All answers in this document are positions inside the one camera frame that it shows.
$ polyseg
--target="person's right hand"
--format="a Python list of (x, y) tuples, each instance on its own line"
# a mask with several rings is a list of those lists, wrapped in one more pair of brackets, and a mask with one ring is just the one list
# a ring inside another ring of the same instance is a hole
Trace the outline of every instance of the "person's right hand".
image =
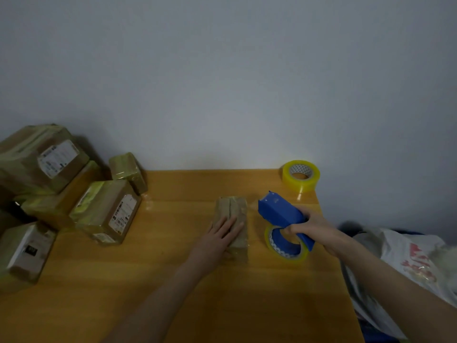
[(305, 206), (296, 206), (308, 221), (302, 224), (293, 224), (285, 228), (289, 234), (304, 233), (316, 242), (322, 244), (333, 256), (338, 257), (352, 238), (337, 230), (327, 219), (319, 213)]

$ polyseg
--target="wood grain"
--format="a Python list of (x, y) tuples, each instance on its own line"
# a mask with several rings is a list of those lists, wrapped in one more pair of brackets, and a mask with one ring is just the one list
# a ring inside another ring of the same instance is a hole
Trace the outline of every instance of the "wood grain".
[(284, 262), (263, 240), (256, 201), (268, 190), (297, 196), (277, 170), (150, 171), (149, 191), (124, 243), (100, 247), (58, 235), (40, 281), (0, 295), (1, 342), (98, 342), (173, 274), (207, 228), (219, 196), (248, 201), (248, 265), (220, 266), (187, 298), (167, 342), (363, 342), (339, 261), (316, 245), (303, 264)]

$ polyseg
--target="white wall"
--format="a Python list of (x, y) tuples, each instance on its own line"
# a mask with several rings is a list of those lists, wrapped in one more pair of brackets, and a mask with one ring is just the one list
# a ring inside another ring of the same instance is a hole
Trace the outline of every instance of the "white wall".
[(1, 0), (7, 136), (148, 169), (322, 171), (335, 222), (457, 242), (455, 0)]

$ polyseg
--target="white label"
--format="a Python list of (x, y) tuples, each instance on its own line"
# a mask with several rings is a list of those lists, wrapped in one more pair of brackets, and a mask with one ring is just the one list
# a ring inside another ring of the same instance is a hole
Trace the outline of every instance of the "white label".
[(130, 215), (135, 209), (137, 201), (133, 198), (132, 195), (125, 195), (124, 198), (119, 202), (119, 205), (112, 216), (109, 225), (115, 230), (119, 235), (122, 235), (124, 232), (127, 223), (129, 222)]
[(102, 243), (116, 243), (114, 239), (112, 239), (110, 236), (104, 233), (94, 233), (92, 236), (94, 236)]
[(38, 165), (49, 177), (54, 178), (65, 168), (77, 155), (79, 151), (75, 145), (67, 139), (59, 145), (53, 145), (38, 156)]
[(48, 231), (43, 235), (33, 226), (22, 238), (19, 247), (8, 264), (8, 269), (15, 266), (29, 271), (33, 275), (39, 274), (54, 238), (54, 232)]

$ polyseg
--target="white plastic bag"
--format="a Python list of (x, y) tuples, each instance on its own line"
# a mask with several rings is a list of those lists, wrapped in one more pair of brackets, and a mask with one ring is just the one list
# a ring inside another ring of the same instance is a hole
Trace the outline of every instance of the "white plastic bag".
[[(403, 235), (398, 232), (369, 228), (354, 236), (375, 256), (404, 276), (457, 307), (457, 296), (449, 287), (449, 279), (430, 254), (445, 246), (438, 236)], [(374, 327), (398, 339), (406, 339), (392, 318), (357, 282), (351, 270), (342, 264), (343, 274), (356, 312)]]

